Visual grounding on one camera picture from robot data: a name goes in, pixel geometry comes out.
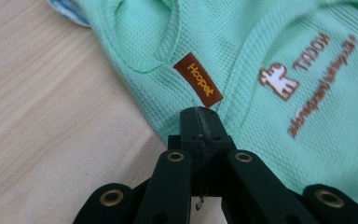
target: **mint green fabric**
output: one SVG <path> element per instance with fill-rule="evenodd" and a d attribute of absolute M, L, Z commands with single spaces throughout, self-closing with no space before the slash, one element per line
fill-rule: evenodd
<path fill-rule="evenodd" d="M 358 202 L 358 0 L 74 3 L 165 142 L 179 132 L 179 112 L 202 105 L 172 68 L 193 52 L 224 95 L 212 109 L 238 148 L 259 155 L 289 189 L 322 183 Z M 321 35 L 328 41 L 312 42 Z M 312 43 L 323 50 L 306 69 L 294 67 Z M 275 63 L 298 84 L 286 100 L 259 77 Z M 304 116 L 315 95 L 318 108 L 313 101 Z"/>

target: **waffle knit fabric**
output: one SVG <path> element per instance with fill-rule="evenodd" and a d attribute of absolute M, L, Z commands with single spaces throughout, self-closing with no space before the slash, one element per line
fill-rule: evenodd
<path fill-rule="evenodd" d="M 173 68 L 192 52 L 238 148 L 289 189 L 322 183 L 358 202 L 358 0 L 72 2 L 164 141 L 202 105 Z"/>

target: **wood grain surface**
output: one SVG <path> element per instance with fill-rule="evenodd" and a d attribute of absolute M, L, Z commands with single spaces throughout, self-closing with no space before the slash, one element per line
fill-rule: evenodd
<path fill-rule="evenodd" d="M 0 0 L 0 223 L 72 223 L 165 149 L 90 29 L 42 0 Z M 226 223 L 219 199 L 193 203 L 191 223 Z"/>

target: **clothing tag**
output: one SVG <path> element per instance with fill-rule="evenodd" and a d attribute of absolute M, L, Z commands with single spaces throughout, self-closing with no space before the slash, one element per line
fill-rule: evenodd
<path fill-rule="evenodd" d="M 173 68 L 185 78 L 206 107 L 210 107 L 223 99 L 223 95 L 214 85 L 211 77 L 191 52 Z"/>

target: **metal grommet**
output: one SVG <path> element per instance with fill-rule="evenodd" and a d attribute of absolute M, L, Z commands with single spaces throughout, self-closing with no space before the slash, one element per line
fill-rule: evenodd
<path fill-rule="evenodd" d="M 247 153 L 239 152 L 239 153 L 235 154 L 235 159 L 237 159 L 239 161 L 243 161 L 243 162 L 249 162 L 253 159 L 253 157 Z"/>
<path fill-rule="evenodd" d="M 325 189 L 318 189 L 315 193 L 316 198 L 331 207 L 340 208 L 344 206 L 344 201 L 335 193 Z"/>
<path fill-rule="evenodd" d="M 109 195 L 116 196 L 114 199 L 109 199 Z M 123 191 L 119 189 L 110 189 L 107 190 L 100 198 L 100 203 L 103 206 L 110 207 L 119 204 L 124 198 Z"/>
<path fill-rule="evenodd" d="M 185 156 L 180 152 L 172 152 L 167 156 L 169 161 L 182 161 Z"/>

